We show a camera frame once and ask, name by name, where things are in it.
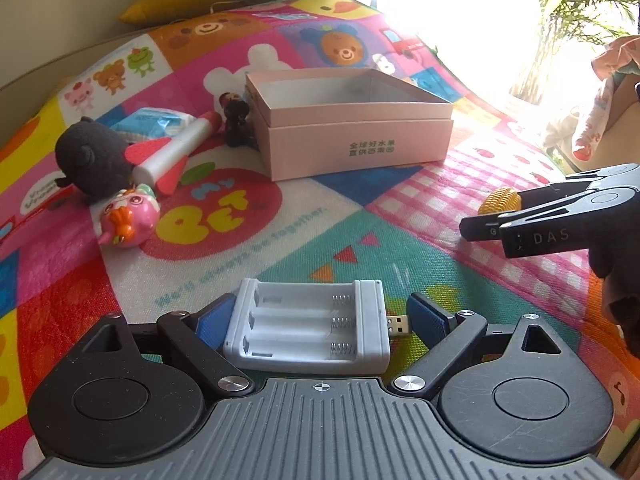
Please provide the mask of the white battery charger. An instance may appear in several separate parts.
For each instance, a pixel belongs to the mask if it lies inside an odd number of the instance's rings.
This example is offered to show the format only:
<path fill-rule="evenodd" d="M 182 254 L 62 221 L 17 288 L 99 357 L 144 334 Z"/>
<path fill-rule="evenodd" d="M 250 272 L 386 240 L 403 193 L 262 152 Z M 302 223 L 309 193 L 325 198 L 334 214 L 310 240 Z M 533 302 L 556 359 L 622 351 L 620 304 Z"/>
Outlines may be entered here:
<path fill-rule="evenodd" d="M 390 341 L 411 334 L 408 316 L 386 312 L 379 280 L 242 281 L 222 353 L 262 372 L 370 376 L 390 364 Z"/>

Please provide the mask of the colourful cartoon play mat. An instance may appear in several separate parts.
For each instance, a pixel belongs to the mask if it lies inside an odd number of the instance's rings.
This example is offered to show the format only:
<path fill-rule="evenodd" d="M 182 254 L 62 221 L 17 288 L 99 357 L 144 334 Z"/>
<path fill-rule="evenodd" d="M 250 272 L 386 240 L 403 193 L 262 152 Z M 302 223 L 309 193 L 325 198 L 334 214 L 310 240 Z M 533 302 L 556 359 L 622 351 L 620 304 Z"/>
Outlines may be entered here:
<path fill-rule="evenodd" d="M 98 206 L 55 186 L 53 154 L 81 116 L 112 126 L 142 107 L 201 115 L 251 70 L 326 67 L 319 38 L 360 47 L 357 62 L 454 106 L 447 157 L 272 182 L 259 154 L 213 140 L 196 151 L 143 247 L 98 244 Z M 419 39 L 354 0 L 290 0 L 205 15 L 111 48 L 21 127 L 1 130 L 1 474 L 41 454 L 26 416 L 38 384 L 106 312 L 150 322 L 198 310 L 243 278 L 344 283 L 377 278 L 390 312 L 423 292 L 495 323 L 548 321 L 606 385 L 614 422 L 600 453 L 630 477 L 639 463 L 639 362 L 600 311 L 584 252 L 507 259 L 458 231 L 495 188 L 526 190 L 561 171 L 514 120 L 482 101 Z"/>

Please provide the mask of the yellow toy corn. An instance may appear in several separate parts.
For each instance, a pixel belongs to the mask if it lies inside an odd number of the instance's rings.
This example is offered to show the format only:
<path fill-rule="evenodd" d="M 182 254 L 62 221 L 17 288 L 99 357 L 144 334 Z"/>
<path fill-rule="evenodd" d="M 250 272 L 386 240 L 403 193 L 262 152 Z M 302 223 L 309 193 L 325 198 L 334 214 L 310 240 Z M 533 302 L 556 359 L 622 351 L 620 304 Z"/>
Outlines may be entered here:
<path fill-rule="evenodd" d="M 522 209 L 522 198 L 514 188 L 497 188 L 480 204 L 479 214 L 501 214 Z"/>

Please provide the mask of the black plush cat toy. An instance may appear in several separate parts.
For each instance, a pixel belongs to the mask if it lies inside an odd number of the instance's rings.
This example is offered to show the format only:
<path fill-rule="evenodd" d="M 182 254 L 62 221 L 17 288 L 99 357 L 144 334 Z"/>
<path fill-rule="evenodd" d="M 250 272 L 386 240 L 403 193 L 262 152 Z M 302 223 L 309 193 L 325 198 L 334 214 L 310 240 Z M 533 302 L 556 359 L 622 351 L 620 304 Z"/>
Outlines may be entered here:
<path fill-rule="evenodd" d="M 127 148 L 118 132 L 82 116 L 55 143 L 55 161 L 63 173 L 55 179 L 56 186 L 78 188 L 88 204 L 129 188 L 132 165 L 125 158 Z"/>

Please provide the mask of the pink round cartoon toy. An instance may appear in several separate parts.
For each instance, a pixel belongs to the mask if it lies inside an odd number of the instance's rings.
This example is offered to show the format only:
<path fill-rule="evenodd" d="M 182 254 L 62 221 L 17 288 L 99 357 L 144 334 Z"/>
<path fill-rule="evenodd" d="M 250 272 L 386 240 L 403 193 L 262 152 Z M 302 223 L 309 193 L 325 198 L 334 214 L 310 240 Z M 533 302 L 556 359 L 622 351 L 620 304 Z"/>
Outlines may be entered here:
<path fill-rule="evenodd" d="M 160 203 L 149 185 L 120 190 L 101 212 L 98 244 L 140 246 L 151 237 L 158 220 Z"/>

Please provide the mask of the pink cardboard box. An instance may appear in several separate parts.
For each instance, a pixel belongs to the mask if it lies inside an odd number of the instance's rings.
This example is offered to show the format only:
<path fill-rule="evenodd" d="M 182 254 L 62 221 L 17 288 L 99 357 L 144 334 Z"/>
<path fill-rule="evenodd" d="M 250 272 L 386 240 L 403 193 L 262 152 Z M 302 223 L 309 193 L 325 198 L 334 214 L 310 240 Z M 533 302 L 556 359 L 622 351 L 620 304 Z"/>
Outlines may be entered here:
<path fill-rule="evenodd" d="M 245 89 L 275 181 L 439 162 L 448 152 L 451 103 L 373 68 L 253 72 Z"/>

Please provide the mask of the white red foam rocket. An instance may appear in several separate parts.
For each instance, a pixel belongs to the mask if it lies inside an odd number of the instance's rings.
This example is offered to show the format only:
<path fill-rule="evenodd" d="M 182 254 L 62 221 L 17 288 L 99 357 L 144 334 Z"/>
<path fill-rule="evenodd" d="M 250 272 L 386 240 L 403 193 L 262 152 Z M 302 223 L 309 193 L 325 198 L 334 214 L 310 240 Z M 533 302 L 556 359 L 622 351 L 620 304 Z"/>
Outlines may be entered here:
<path fill-rule="evenodd" d="M 146 184 L 169 196 L 175 192 L 190 155 L 218 132 L 221 116 L 212 110 L 194 119 L 175 136 L 131 144 L 125 159 L 135 184 Z"/>

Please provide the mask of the yellow cushion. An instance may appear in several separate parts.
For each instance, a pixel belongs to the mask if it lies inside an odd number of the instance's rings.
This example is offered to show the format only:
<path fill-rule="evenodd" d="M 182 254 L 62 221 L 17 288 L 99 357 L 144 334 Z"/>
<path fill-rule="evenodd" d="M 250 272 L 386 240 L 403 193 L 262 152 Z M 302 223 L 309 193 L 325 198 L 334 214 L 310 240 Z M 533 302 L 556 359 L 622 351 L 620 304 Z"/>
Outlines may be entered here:
<path fill-rule="evenodd" d="M 209 12 L 215 3 L 231 0 L 134 0 L 119 15 L 121 23 L 136 27 L 152 27 L 177 20 L 197 18 Z"/>

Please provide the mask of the small pirate figure toy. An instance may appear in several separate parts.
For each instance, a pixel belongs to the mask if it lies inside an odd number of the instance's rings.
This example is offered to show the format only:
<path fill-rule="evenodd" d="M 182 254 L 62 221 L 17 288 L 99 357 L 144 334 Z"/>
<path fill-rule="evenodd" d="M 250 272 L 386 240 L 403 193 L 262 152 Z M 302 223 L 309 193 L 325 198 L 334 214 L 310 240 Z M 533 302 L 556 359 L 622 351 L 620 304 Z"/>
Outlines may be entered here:
<path fill-rule="evenodd" d="M 224 112 L 224 142 L 230 148 L 238 148 L 247 144 L 250 134 L 247 131 L 247 116 L 250 106 L 237 93 L 224 92 L 219 97 L 219 104 Z"/>

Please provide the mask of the blue wet wipes pack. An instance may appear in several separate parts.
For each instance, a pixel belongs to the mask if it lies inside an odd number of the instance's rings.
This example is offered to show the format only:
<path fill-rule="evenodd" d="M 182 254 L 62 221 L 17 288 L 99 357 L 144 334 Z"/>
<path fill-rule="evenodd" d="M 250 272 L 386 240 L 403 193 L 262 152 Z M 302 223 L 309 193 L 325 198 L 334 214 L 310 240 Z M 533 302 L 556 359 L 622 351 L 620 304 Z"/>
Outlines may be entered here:
<path fill-rule="evenodd" d="M 116 122 L 112 129 L 128 143 L 138 143 L 175 136 L 194 120 L 195 116 L 178 110 L 142 107 Z"/>

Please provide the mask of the green potted palm plant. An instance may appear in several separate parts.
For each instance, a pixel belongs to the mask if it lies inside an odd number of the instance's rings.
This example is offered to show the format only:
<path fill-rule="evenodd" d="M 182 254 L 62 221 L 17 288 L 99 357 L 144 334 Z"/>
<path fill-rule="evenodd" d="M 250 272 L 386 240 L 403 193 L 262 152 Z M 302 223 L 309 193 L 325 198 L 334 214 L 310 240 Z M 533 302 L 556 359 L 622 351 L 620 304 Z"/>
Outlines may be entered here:
<path fill-rule="evenodd" d="M 594 87 L 590 58 L 608 42 L 631 35 L 639 0 L 540 0 L 535 57 L 512 96 L 558 104 Z"/>

